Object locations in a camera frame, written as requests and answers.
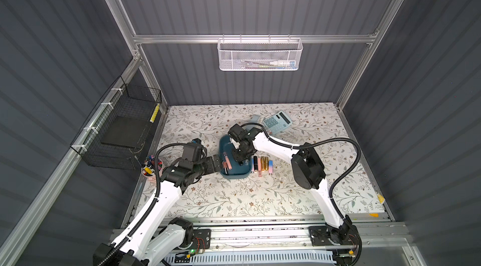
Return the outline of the pink lip gloss tube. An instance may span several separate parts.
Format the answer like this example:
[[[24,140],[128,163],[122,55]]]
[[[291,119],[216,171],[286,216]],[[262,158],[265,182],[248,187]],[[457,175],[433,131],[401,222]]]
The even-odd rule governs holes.
[[[231,163],[230,163],[230,160],[229,160],[229,157],[228,157],[227,153],[224,152],[224,153],[223,153],[223,156],[224,156],[225,168],[231,170],[231,169],[232,169],[232,165],[231,165]]]

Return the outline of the pink blue lipstick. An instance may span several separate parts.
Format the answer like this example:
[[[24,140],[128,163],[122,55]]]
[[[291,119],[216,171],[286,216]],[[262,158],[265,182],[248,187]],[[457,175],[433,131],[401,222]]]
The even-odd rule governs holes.
[[[269,161],[268,161],[268,173],[269,173],[269,175],[273,175],[273,172],[274,172],[273,161],[272,161],[272,160],[269,160]]]

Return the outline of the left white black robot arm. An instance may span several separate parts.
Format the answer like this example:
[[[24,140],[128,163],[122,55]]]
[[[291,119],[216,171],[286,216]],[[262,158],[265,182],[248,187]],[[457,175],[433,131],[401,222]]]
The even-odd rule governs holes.
[[[201,141],[194,139],[180,143],[182,156],[160,170],[159,155],[171,147],[173,144],[165,145],[154,155],[155,193],[120,235],[99,245],[93,254],[94,265],[159,265],[171,251],[192,243],[193,224],[187,220],[174,218],[159,235],[156,231],[190,185],[222,171],[222,159],[207,155]]]

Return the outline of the teal plastic storage box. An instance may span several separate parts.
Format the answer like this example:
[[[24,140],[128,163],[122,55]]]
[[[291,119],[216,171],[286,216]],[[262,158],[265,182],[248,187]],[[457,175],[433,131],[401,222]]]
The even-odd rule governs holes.
[[[222,165],[224,167],[224,171],[220,174],[228,180],[247,178],[251,174],[251,165],[247,161],[243,161],[242,163],[236,162],[232,156],[233,149],[234,145],[232,144],[229,136],[224,135],[219,142],[219,156],[222,160]],[[229,157],[230,163],[232,165],[231,170],[225,168],[223,156],[224,152],[226,152]]]

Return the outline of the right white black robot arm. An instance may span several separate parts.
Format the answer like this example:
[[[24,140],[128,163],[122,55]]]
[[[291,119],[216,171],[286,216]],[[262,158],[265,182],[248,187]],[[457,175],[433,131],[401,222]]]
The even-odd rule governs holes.
[[[332,138],[314,144],[297,145],[272,137],[258,123],[253,126],[249,131],[239,124],[230,128],[228,135],[234,142],[232,155],[235,161],[240,163],[257,152],[265,152],[290,163],[295,182],[309,190],[319,205],[330,239],[335,244],[341,244],[350,237],[358,237],[358,230],[352,220],[337,206],[333,191],[335,186],[357,167],[362,153],[359,144],[349,138]],[[315,148],[334,142],[353,145],[356,157],[353,164],[330,185],[326,179],[324,164]]]

